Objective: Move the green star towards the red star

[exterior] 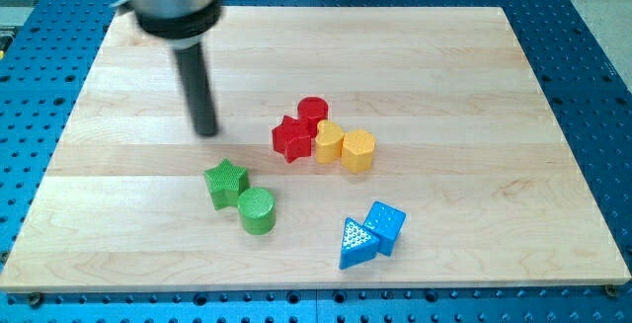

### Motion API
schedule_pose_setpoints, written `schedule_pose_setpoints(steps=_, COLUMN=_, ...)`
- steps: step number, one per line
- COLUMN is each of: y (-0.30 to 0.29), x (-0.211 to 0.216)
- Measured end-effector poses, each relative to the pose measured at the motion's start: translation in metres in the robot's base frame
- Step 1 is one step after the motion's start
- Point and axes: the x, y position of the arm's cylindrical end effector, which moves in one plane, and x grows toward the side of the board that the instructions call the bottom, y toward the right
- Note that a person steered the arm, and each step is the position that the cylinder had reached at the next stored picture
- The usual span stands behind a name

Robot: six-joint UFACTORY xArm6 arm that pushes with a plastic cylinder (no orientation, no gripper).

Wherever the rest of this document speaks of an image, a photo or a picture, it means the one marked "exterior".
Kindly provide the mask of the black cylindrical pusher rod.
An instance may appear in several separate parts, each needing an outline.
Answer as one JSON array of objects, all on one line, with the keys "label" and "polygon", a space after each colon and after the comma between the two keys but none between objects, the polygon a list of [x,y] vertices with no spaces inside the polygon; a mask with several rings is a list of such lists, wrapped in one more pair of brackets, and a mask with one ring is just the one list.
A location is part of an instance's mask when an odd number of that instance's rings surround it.
[{"label": "black cylindrical pusher rod", "polygon": [[218,124],[202,44],[175,49],[174,55],[194,131],[204,137],[215,136]]}]

